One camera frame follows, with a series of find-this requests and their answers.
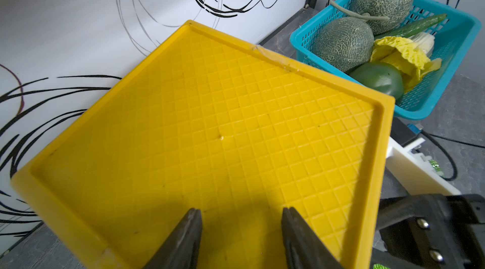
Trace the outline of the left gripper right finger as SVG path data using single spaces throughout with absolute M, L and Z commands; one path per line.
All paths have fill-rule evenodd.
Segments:
M 281 224 L 288 268 L 343 268 L 294 207 L 283 209 Z

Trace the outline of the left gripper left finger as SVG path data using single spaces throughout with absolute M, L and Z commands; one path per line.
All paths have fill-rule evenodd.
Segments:
M 190 208 L 143 268 L 197 268 L 202 213 Z

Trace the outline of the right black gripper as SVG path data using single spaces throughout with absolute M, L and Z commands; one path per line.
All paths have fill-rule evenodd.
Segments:
M 419 194 L 381 199 L 371 268 L 484 268 L 484 197 Z

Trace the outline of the yellow drawer cabinet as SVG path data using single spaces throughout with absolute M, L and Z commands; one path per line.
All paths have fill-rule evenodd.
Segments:
M 12 185 L 88 268 L 141 268 L 191 208 L 200 268 L 284 268 L 286 207 L 368 268 L 394 103 L 188 21 Z

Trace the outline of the green avocado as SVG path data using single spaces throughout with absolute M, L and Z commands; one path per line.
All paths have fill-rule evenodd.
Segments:
M 349 73 L 352 79 L 378 92 L 400 99 L 404 94 L 401 73 L 384 62 L 368 62 Z

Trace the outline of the yellow white cabbage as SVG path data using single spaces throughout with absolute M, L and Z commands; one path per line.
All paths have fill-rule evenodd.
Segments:
M 442 59 L 431 59 L 434 41 L 435 36 L 425 32 L 410 38 L 386 36 L 374 42 L 370 61 L 394 66 L 402 75 L 404 92 L 408 93 L 442 66 Z

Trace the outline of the teal plastic basket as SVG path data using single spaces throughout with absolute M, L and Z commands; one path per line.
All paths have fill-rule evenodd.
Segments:
M 431 58 L 441 59 L 442 65 L 438 70 L 425 75 L 417 86 L 396 100 L 396 116 L 422 120 L 432 113 L 481 29 L 481 23 L 477 18 L 433 0 L 413 0 L 407 16 L 399 25 L 410 25 L 439 14 L 445 14 L 447 17 L 439 24 L 430 26 L 427 32 L 435 37 Z M 344 13 L 332 6 L 324 8 L 292 33 L 290 44 L 296 51 L 299 62 L 355 83 L 354 78 L 338 70 L 313 51 L 320 31 L 330 22 L 344 16 Z

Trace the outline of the green cucumber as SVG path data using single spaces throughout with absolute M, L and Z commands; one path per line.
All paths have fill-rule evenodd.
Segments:
M 375 36 L 375 40 L 379 40 L 381 38 L 385 38 L 388 36 L 396 36 L 396 37 L 403 37 L 409 38 L 412 37 L 420 32 L 423 32 L 430 27 L 439 24 L 440 22 L 444 21 L 447 18 L 447 14 L 439 14 L 424 18 L 419 21 L 414 21 L 409 24 L 406 24 L 400 28 L 395 30 L 388 31 L 381 35 Z

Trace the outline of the left green melon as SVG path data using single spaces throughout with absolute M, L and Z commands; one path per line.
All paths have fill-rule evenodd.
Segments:
M 320 30 L 314 38 L 312 52 L 346 73 L 370 60 L 373 44 L 369 25 L 355 17 L 342 17 Z

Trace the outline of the green melon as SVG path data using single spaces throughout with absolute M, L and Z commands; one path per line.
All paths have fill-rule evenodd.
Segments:
M 395 29 L 409 14 L 413 0 L 352 0 L 349 8 L 331 6 L 348 16 L 366 21 L 375 36 Z
M 370 60 L 373 44 L 369 25 L 355 17 L 342 17 L 320 30 L 314 38 L 312 52 L 346 73 Z

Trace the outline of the right green melon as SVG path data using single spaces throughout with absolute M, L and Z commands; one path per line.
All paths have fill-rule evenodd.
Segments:
M 375 36 L 395 29 L 409 14 L 413 0 L 352 0 L 349 8 L 331 6 L 348 16 L 366 21 Z

